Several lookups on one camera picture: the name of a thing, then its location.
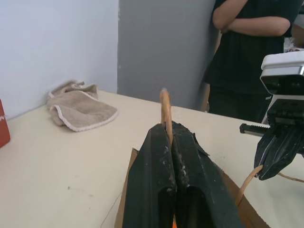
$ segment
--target gray panel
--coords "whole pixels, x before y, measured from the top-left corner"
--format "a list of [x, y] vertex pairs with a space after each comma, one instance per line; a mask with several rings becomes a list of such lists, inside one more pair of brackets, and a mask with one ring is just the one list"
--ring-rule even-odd
[[173, 105], [200, 109], [217, 40], [214, 2], [120, 0], [118, 93], [159, 101], [166, 87]]

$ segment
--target brown cord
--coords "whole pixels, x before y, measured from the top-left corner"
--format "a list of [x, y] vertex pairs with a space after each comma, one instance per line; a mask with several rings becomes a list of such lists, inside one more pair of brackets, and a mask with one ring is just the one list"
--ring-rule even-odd
[[[235, 203], [236, 205], [238, 206], [243, 198], [243, 195], [244, 195], [244, 191], [246, 189], [246, 187], [248, 186], [248, 184], [251, 182], [251, 180], [253, 179], [253, 177], [258, 174], [263, 168], [263, 165], [260, 165], [258, 167], [256, 167], [250, 174], [249, 176], [245, 179], [242, 187], [240, 188], [238, 194], [237, 194], [237, 197], [236, 197], [236, 200], [235, 200]], [[289, 177], [289, 176], [286, 176], [282, 173], [278, 173], [279, 176], [281, 177], [284, 177], [286, 179], [289, 179], [289, 180], [292, 180], [292, 181], [297, 181], [297, 182], [301, 182], [301, 183], [304, 183], [304, 180], [301, 180], [301, 179], [297, 179], [297, 178], [293, 178], [293, 177]]]
[[172, 116], [171, 116], [171, 104], [170, 104], [170, 94], [162, 89], [160, 93], [161, 100], [161, 123], [166, 126], [166, 132], [168, 134], [170, 145], [173, 142], [173, 132], [172, 132]]

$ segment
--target folded towel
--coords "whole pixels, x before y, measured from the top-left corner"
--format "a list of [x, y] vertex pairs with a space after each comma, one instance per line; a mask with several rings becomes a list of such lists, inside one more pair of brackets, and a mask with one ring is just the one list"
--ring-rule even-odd
[[98, 101], [97, 85], [83, 85], [69, 81], [48, 93], [47, 105], [57, 125], [80, 132], [107, 124], [118, 115], [116, 108]]

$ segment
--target white table surface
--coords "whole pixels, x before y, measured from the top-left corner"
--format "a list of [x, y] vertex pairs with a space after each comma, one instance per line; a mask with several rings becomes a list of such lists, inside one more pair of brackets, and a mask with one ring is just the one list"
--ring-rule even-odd
[[[45, 106], [9, 121], [11, 142], [0, 149], [1, 228], [114, 226], [131, 149], [139, 149], [160, 121], [160, 105], [99, 95], [120, 114], [90, 131], [56, 126]], [[172, 117], [195, 132], [212, 160], [241, 186], [260, 139], [239, 133], [244, 121], [179, 107]], [[304, 159], [297, 156], [282, 173], [304, 179]], [[304, 184], [279, 176], [254, 179], [245, 195], [269, 226], [304, 226]]]

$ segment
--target red box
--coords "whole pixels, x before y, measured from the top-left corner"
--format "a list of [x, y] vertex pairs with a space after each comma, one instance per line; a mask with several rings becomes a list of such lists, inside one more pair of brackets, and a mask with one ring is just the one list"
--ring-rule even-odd
[[6, 123], [2, 102], [0, 100], [0, 148], [10, 141], [10, 132]]

